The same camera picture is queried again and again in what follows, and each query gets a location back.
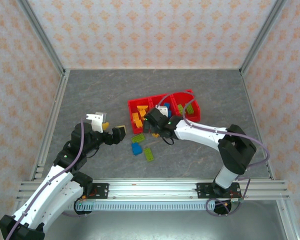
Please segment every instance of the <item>black mounting plate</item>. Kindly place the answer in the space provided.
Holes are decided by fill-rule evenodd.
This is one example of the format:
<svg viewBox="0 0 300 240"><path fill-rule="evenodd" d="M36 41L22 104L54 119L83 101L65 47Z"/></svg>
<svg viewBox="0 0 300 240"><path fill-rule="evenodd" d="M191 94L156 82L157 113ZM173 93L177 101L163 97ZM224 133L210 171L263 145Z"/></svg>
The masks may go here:
<svg viewBox="0 0 300 240"><path fill-rule="evenodd" d="M231 183L227 192L223 196L218 196L213 191L212 182L198 182L196 184L196 192L198 199L240 199L242 198L240 184L238 182Z"/></svg>
<svg viewBox="0 0 300 240"><path fill-rule="evenodd" d="M109 183L93 183L92 190L87 199L107 199L109 193Z"/></svg>

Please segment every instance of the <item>red tray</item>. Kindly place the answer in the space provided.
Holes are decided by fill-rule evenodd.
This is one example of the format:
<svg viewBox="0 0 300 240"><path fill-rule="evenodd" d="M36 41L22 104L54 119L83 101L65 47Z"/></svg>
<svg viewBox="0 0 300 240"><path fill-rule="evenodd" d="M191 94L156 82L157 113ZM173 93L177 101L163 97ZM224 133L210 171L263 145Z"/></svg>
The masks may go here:
<svg viewBox="0 0 300 240"><path fill-rule="evenodd" d="M193 91L191 89L187 89L187 92L193 93ZM154 95L154 96L147 96L147 97L143 97L143 98L137 98L137 99L132 99L132 100L128 100L128 108L129 108L129 114L130 114L130 121L131 121L131 125L132 125L132 130L134 134L140 134L143 132L143 128L137 128L136 124L134 123L134 120L132 118L132 113L139 113L137 106L139 105L147 105L149 106L148 109L152 109L154 108L159 102L160 100L167 95L167 93L164 94L160 94L160 95ZM162 105L164 103L169 103L170 104L170 111L172 113L172 115L177 115L180 116L179 110L178 110L178 105L181 104L182 107L185 107L185 105L192 100L194 97L190 94L187 93L175 93L172 94L170 96L168 96L162 103ZM197 101L192 102L192 108L194 110L194 114L185 114L185 117L187 119L189 119L190 121L193 122L199 122L200 121L200 107L199 104L197 103Z"/></svg>

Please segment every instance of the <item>orange patterned wall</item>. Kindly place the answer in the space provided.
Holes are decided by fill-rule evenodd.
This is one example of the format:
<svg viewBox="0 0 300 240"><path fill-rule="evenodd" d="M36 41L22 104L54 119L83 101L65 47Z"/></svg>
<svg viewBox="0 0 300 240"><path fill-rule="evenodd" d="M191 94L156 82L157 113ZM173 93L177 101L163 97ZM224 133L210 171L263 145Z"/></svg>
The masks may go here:
<svg viewBox="0 0 300 240"><path fill-rule="evenodd" d="M65 68L241 67L275 0L30 0Z"/></svg>
<svg viewBox="0 0 300 240"><path fill-rule="evenodd" d="M17 1L0 0L0 218L29 180L59 78Z"/></svg>
<svg viewBox="0 0 300 240"><path fill-rule="evenodd" d="M300 223L300 0L290 0L245 76L278 179L287 179Z"/></svg>

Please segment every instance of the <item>lime green block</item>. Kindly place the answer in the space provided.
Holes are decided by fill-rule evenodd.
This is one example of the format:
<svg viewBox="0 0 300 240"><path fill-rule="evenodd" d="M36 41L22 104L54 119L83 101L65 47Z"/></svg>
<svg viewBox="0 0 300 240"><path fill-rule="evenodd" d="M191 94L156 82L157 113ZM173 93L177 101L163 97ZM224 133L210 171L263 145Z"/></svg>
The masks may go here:
<svg viewBox="0 0 300 240"><path fill-rule="evenodd" d="M150 148L144 149L144 155L147 162L151 162L155 159Z"/></svg>
<svg viewBox="0 0 300 240"><path fill-rule="evenodd" d="M191 104L189 104L189 106L186 107L186 111L188 112L189 115L195 113L195 110L194 110L194 108L192 107Z"/></svg>
<svg viewBox="0 0 300 240"><path fill-rule="evenodd" d="M184 107L181 104L179 104L178 109L179 109L179 113L182 115L182 113L184 111Z"/></svg>
<svg viewBox="0 0 300 240"><path fill-rule="evenodd" d="M143 133L137 135L137 136L134 136L133 138L131 138L132 140L132 143L140 143L142 141L144 141L146 138L145 138L145 135Z"/></svg>

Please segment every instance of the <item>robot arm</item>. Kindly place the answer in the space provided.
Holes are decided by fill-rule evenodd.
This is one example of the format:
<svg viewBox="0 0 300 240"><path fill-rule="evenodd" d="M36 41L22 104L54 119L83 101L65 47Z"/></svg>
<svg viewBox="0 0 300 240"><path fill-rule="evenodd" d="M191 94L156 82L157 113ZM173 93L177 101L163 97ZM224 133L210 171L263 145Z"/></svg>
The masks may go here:
<svg viewBox="0 0 300 240"><path fill-rule="evenodd" d="M219 197L224 196L238 175L245 173L257 150L254 144L246 138L217 133L219 131L245 134L237 125L231 125L229 128L212 127L188 121L189 125L180 116L168 118L162 106L148 111L145 119L144 133L151 131L160 134L163 138L189 140L220 152L224 166L213 181L213 193ZM200 130L194 126L216 132Z"/></svg>
<svg viewBox="0 0 300 240"><path fill-rule="evenodd" d="M87 162L87 154L98 151L103 143L106 145L118 144L126 135L124 126L114 127L112 134L103 131L102 123L105 121L105 116L105 113L100 112L87 115L87 119L92 120L92 124L86 122L83 124L83 150L78 161L68 171L50 181L53 176L69 167L79 153L82 129L80 123L75 126L71 133L71 140L58 153L53 166L39 188L13 216L5 215L0 220L0 229L4 239L7 238L17 220L25 214L26 208L38 192L41 192L39 197L18 224L11 240L43 240L51 224L69 205L81 196L88 196L91 193L93 179L79 172Z"/></svg>

